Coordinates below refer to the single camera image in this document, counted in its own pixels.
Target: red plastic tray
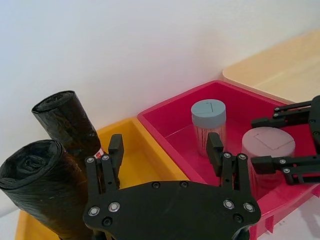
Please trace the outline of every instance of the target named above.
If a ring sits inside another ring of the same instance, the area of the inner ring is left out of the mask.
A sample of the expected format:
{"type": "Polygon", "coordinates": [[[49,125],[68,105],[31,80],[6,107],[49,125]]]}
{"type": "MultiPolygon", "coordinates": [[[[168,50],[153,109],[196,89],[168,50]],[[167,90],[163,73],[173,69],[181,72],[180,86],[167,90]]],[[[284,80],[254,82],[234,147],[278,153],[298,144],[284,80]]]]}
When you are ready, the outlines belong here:
{"type": "MultiPolygon", "coordinates": [[[[207,158],[198,154],[191,119],[191,107],[204,99],[218,99],[226,105],[227,150],[238,154],[242,137],[251,129],[251,120],[272,116],[274,108],[283,103],[219,80],[193,88],[159,103],[138,115],[138,119],[194,182],[217,186],[219,179],[207,158]]],[[[283,128],[296,142],[295,156],[315,154],[308,125],[283,128]]],[[[289,186],[285,182],[258,200],[262,217],[250,228],[251,240],[269,230],[312,195],[319,197],[318,184],[289,186]]]]}

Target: jar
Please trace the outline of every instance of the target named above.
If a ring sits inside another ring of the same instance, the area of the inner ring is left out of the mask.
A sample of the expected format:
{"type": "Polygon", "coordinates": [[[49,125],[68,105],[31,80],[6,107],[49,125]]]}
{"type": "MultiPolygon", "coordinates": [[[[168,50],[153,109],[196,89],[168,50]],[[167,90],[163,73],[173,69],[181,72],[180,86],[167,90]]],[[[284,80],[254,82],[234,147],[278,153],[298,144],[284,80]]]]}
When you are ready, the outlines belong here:
{"type": "Polygon", "coordinates": [[[226,105],[216,99],[196,102],[191,108],[192,123],[198,152],[207,157],[207,139],[209,133],[217,133],[222,143],[226,144],[226,105]]]}
{"type": "Polygon", "coordinates": [[[248,170],[252,196],[259,200],[285,181],[283,174],[256,174],[251,163],[253,157],[293,157],[296,143],[293,137],[278,128],[257,127],[247,131],[242,138],[242,152],[248,156],[248,170]]]}

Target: garbage bag roll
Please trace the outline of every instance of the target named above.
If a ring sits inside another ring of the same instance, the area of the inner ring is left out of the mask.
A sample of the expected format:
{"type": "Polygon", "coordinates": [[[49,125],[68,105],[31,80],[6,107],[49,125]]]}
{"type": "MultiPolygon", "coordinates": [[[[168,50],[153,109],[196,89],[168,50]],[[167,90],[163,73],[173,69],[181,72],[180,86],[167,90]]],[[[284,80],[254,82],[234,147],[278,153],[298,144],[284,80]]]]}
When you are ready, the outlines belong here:
{"type": "Polygon", "coordinates": [[[86,177],[61,143],[40,140],[15,152],[0,167],[0,189],[62,240],[91,239],[86,177]]]}
{"type": "Polygon", "coordinates": [[[74,91],[51,95],[31,111],[49,136],[62,143],[84,172],[88,156],[99,158],[103,154],[98,134],[74,91]]]}

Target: yellow plastic tray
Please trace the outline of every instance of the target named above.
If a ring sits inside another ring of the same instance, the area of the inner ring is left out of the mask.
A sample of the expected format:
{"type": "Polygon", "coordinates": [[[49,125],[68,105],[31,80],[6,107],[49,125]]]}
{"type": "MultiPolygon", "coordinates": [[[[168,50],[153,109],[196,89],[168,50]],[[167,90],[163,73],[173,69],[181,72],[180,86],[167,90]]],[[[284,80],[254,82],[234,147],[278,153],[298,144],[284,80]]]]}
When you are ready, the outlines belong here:
{"type": "MultiPolygon", "coordinates": [[[[121,188],[152,181],[187,180],[165,151],[136,118],[129,118],[98,131],[104,149],[113,134],[122,134],[124,157],[119,172],[121,188]]],[[[58,236],[21,211],[15,240],[59,240],[58,236]]]]}

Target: bolt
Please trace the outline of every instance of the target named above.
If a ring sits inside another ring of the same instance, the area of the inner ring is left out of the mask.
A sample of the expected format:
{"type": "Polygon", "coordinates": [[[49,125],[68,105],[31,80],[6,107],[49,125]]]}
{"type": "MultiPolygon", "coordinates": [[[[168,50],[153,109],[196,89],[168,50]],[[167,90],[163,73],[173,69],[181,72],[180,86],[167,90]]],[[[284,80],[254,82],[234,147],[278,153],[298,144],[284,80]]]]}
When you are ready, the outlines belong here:
{"type": "Polygon", "coordinates": [[[182,182],[180,182],[180,186],[182,187],[182,188],[187,188],[188,187],[188,182],[186,182],[186,181],[182,181],[182,182]]]}
{"type": "Polygon", "coordinates": [[[252,206],[250,203],[246,202],[245,204],[243,204],[243,207],[245,210],[247,210],[250,213],[253,213],[255,211],[255,207],[252,206]]]}
{"type": "Polygon", "coordinates": [[[103,157],[102,157],[102,160],[109,160],[109,156],[108,155],[104,155],[103,157]]]}
{"type": "Polygon", "coordinates": [[[152,183],[152,187],[153,187],[154,189],[160,188],[160,182],[158,182],[158,181],[153,182],[153,183],[152,183]]]}
{"type": "Polygon", "coordinates": [[[241,224],[244,221],[244,218],[240,214],[236,213],[233,215],[233,220],[235,220],[238,224],[241,224]]]}
{"type": "Polygon", "coordinates": [[[283,172],[284,172],[285,174],[288,174],[288,173],[290,173],[290,169],[289,169],[289,168],[284,168],[284,169],[283,169],[283,172]]]}
{"type": "Polygon", "coordinates": [[[102,221],[102,225],[103,226],[106,226],[106,227],[108,227],[108,226],[110,226],[112,224],[112,218],[111,217],[106,217],[105,219],[103,219],[103,221],[102,221]]]}
{"type": "Polygon", "coordinates": [[[120,203],[114,201],[112,203],[110,203],[109,205],[109,211],[112,213],[118,212],[118,210],[120,209],[120,203]]]}
{"type": "Polygon", "coordinates": [[[93,158],[93,157],[89,157],[87,160],[86,160],[86,162],[87,163],[93,163],[95,161],[95,159],[93,158]]]}
{"type": "Polygon", "coordinates": [[[224,200],[223,201],[223,206],[226,208],[226,209],[234,209],[235,208],[235,205],[232,201],[230,200],[224,200]]]}
{"type": "Polygon", "coordinates": [[[90,208],[89,216],[91,216],[91,217],[97,216],[99,214],[99,212],[100,212],[100,208],[97,206],[94,206],[94,207],[90,208]]]}
{"type": "Polygon", "coordinates": [[[241,160],[246,160],[246,159],[247,159],[246,155],[244,155],[244,154],[239,154],[238,157],[239,157],[241,160]]]}
{"type": "Polygon", "coordinates": [[[223,154],[223,156],[224,156],[225,158],[227,158],[227,159],[231,158],[231,154],[228,153],[228,152],[225,152],[225,153],[223,154]]]}

